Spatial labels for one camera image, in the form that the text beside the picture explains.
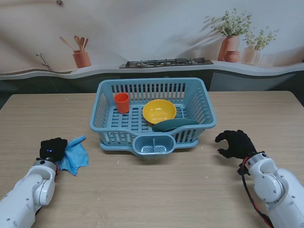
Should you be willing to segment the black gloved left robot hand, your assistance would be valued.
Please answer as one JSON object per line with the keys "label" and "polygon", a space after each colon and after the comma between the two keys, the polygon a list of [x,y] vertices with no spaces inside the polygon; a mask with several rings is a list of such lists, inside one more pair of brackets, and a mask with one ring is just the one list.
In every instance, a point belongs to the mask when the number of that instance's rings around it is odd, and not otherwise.
{"label": "black gloved left robot hand", "polygon": [[67,140],[60,137],[45,140],[40,143],[39,157],[47,160],[48,158],[57,162],[63,159],[65,149],[67,147]]}

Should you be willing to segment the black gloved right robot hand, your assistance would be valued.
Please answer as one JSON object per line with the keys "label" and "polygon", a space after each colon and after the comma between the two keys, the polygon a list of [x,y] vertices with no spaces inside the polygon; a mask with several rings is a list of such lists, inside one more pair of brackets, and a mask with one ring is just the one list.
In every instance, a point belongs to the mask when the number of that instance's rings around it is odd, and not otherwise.
{"label": "black gloved right robot hand", "polygon": [[227,159],[237,158],[243,160],[257,153],[251,139],[242,130],[225,130],[215,138],[216,143],[223,140],[227,141],[228,148],[226,150],[218,149],[218,152]]}

